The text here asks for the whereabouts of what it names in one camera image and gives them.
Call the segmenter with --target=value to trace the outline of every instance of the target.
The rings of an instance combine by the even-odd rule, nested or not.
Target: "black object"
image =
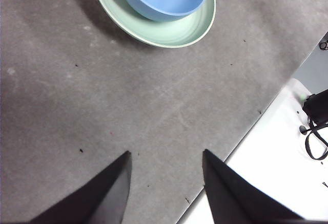
[[[318,125],[328,122],[328,89],[308,97],[303,111]]]
[[[308,97],[304,103],[303,111],[310,119],[309,129],[306,129],[304,126],[299,127],[300,132],[304,135],[310,131],[305,139],[305,149],[310,158],[314,160],[323,160],[328,156],[328,150],[322,156],[315,158],[311,152],[309,139],[310,135],[314,134],[328,148],[328,142],[318,133],[318,130],[328,127],[328,124],[326,124],[326,122],[328,122],[328,89]]]
[[[131,153],[125,152],[29,224],[120,224],[128,201]]]
[[[324,50],[324,51],[328,50],[328,42],[321,42],[319,44],[319,47],[321,50]]]
[[[209,150],[203,152],[202,164],[215,224],[328,223],[303,219],[250,185]]]

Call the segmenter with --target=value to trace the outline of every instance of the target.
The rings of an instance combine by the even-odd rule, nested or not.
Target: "white desk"
[[[311,93],[296,79],[291,79],[270,104],[263,116],[245,136],[228,165],[253,186],[305,219],[328,220],[328,158],[314,161],[307,155],[305,136],[299,126],[307,128],[302,110]],[[319,133],[328,137],[328,131]],[[314,156],[324,147],[311,138]],[[213,224],[204,191],[192,204],[181,222]]]

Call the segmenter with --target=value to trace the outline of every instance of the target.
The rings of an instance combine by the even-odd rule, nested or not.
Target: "plate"
[[[205,0],[194,13],[172,22],[155,22],[136,12],[126,0],[99,0],[109,17],[134,38],[158,47],[179,48],[202,39],[213,24],[215,0]]]

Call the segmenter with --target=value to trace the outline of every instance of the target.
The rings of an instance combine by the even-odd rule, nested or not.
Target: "plate rim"
[[[163,47],[163,48],[181,48],[181,47],[186,47],[186,46],[190,46],[198,41],[200,41],[207,33],[208,31],[210,30],[210,28],[212,27],[212,24],[214,22],[214,18],[215,18],[215,14],[216,14],[216,0],[213,0],[214,1],[214,10],[213,10],[213,16],[212,16],[212,19],[211,19],[211,22],[209,24],[209,26],[206,28],[205,32],[200,36],[198,37],[197,39],[189,42],[189,43],[186,43],[186,44],[182,44],[182,45],[165,45],[165,44],[158,44],[158,43],[155,43],[155,42],[152,42],[150,40],[147,40],[145,38],[143,38],[142,36],[132,32],[130,29],[128,29],[126,26],[124,26],[113,14],[112,12],[110,11],[110,9],[108,9],[106,6],[104,6],[104,2],[103,0],[99,0],[102,8],[106,11],[107,15],[122,29],[124,30],[127,34],[129,34],[130,36],[134,37],[135,39],[141,41],[141,42],[144,42],[146,43],[147,45],[151,45],[151,46],[157,46],[157,47]]]

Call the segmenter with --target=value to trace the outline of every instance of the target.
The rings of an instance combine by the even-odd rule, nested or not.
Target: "green plate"
[[[205,0],[194,13],[173,22],[154,22],[137,13],[126,0],[99,0],[107,14],[136,39],[167,48],[189,46],[209,31],[215,17],[215,0]]]

